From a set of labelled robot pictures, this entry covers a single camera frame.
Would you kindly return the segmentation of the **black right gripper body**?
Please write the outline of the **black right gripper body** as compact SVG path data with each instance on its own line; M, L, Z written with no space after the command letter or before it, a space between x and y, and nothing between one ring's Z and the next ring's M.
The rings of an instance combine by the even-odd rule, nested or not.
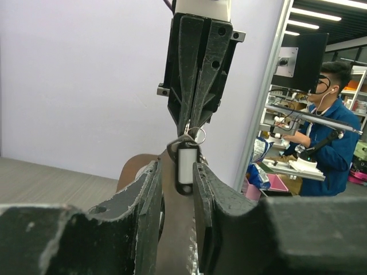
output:
M170 38L169 38L169 47L167 53L166 67L165 67L165 75L163 82L158 85L157 94L161 96L166 96L168 98L168 109L169 112L176 124L178 124L179 111L181 107L181 89L179 84L179 75L178 75L178 20L176 16L184 13L177 13L173 16L171 20L171 29L170 29ZM192 15L195 17L204 19L204 28L202 32L202 43L203 48L200 53L201 61L199 63L199 69L201 69L201 64L204 57L204 51L206 47L207 37L208 37L208 29L211 19L206 17L200 17L198 15ZM242 43L245 40L245 33L240 32L233 29L231 41L228 46L228 51L226 54L225 62L222 64L223 72L227 74L226 81L229 75L229 70L232 63L232 58L236 49L236 45L238 43Z

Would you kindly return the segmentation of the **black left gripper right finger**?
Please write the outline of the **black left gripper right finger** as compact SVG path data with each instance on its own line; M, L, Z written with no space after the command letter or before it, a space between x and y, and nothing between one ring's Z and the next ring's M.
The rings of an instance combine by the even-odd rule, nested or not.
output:
M203 274L365 274L366 198L268 197L253 202L193 166Z

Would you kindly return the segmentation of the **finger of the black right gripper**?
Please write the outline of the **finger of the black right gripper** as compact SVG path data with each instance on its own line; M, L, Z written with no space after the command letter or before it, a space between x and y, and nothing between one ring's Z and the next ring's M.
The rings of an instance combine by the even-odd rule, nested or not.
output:
M203 48L204 19L179 14L178 20L178 75L181 89L181 107L177 135L184 134L186 126L200 126L203 95L200 91L200 53Z
M204 57L193 99L190 126L201 127L220 105L227 74L223 72L233 26L230 22L211 20Z

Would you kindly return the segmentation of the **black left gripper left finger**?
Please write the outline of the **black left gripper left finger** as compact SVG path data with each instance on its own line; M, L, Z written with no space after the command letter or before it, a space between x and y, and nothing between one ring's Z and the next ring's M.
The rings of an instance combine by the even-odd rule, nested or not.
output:
M112 198L69 205L1 206L2 274L154 274L162 163Z

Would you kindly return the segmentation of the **black monitor on arm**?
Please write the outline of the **black monitor on arm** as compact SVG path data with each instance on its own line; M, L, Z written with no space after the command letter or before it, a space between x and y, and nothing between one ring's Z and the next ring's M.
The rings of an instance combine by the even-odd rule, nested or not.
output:
M327 33L286 34L271 84L301 93L315 93L328 39Z

